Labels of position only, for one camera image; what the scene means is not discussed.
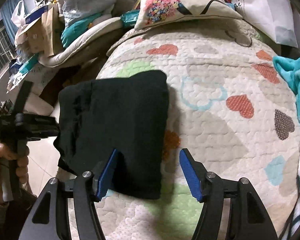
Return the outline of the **person left hand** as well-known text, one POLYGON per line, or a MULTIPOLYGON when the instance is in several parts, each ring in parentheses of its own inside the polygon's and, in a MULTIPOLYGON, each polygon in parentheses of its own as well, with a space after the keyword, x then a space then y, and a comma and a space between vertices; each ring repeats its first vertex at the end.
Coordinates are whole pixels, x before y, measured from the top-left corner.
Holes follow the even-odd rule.
POLYGON ((29 148, 26 147, 25 155, 19 157, 6 144, 0 143, 0 205, 6 201, 7 190, 10 188, 10 175, 19 181, 17 184, 26 184, 28 182, 28 155, 29 148))

